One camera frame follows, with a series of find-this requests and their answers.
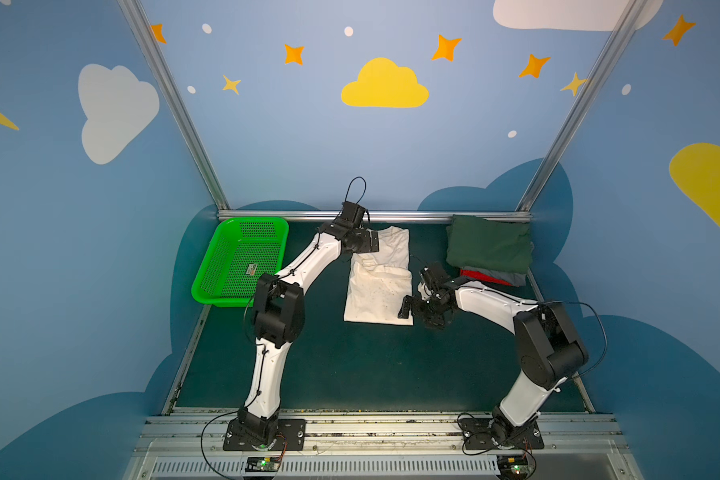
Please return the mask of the white printed t shirt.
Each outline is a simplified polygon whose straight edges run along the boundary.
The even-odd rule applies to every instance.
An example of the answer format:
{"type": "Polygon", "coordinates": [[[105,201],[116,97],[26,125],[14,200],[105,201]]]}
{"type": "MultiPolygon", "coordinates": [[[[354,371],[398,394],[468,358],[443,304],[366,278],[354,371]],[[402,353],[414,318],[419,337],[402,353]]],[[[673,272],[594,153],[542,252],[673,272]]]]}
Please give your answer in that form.
{"type": "Polygon", "coordinates": [[[351,259],[344,320],[354,323],[412,326],[413,317],[399,318],[403,300],[412,294],[407,229],[378,231],[379,251],[351,259]]]}

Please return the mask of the green plastic perforated basket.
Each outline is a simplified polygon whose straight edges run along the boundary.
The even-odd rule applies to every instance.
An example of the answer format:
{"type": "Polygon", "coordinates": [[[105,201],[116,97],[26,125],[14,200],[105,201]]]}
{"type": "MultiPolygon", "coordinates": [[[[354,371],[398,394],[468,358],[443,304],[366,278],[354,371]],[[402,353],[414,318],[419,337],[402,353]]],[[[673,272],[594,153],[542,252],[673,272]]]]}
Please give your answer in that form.
{"type": "Polygon", "coordinates": [[[191,287],[197,302],[220,308],[249,304],[263,274],[282,266],[289,224],[277,217],[242,217],[225,220],[216,228],[191,287]],[[258,265],[253,276],[249,264],[258,265]]]}

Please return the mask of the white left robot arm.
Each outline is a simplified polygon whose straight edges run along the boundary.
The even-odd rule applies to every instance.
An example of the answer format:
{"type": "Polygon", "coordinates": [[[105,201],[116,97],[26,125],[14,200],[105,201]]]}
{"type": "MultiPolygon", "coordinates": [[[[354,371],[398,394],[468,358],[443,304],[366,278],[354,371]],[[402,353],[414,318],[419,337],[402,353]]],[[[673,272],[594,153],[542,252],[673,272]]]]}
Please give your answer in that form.
{"type": "Polygon", "coordinates": [[[232,449],[266,450],[277,441],[281,382],[288,351],[305,323],[305,295],[323,270],[344,253],[376,253],[378,233],[368,210],[343,201],[310,244],[275,274],[259,277],[252,296],[255,362],[251,388],[227,434],[232,449]]]}

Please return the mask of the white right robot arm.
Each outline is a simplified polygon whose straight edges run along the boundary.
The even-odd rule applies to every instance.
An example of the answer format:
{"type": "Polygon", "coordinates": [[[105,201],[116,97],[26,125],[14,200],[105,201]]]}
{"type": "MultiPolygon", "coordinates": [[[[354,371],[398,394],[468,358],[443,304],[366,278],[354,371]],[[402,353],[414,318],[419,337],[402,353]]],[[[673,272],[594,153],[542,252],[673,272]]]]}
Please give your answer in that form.
{"type": "Polygon", "coordinates": [[[589,353],[566,311],[568,301],[535,301],[468,277],[450,277],[434,263],[420,271],[418,296],[403,297],[399,318],[443,329],[446,314],[463,311],[487,319],[514,335],[520,373],[492,413],[490,439],[509,446],[535,426],[540,408],[568,380],[588,371],[589,353]]]}

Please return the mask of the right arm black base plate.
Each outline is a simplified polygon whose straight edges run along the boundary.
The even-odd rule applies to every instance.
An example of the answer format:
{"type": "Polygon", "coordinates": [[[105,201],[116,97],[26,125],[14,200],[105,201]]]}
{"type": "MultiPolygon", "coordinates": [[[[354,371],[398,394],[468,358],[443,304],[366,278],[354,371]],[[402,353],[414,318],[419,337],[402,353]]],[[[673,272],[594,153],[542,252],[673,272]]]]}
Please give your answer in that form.
{"type": "Polygon", "coordinates": [[[497,449],[543,449],[545,444],[535,420],[514,426],[501,418],[474,417],[470,414],[457,417],[465,451],[497,449]]]}

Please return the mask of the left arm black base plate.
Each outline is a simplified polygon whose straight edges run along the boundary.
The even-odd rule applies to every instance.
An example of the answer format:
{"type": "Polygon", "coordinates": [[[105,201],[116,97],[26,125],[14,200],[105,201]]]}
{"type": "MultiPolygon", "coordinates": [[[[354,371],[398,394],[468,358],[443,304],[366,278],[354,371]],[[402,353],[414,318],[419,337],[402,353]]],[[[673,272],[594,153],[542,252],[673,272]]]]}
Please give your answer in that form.
{"type": "Polygon", "coordinates": [[[301,451],[306,437],[305,419],[284,419],[273,424],[275,429],[268,427],[264,437],[259,438],[253,431],[246,428],[239,420],[233,420],[227,427],[222,449],[224,451],[301,451]]]}

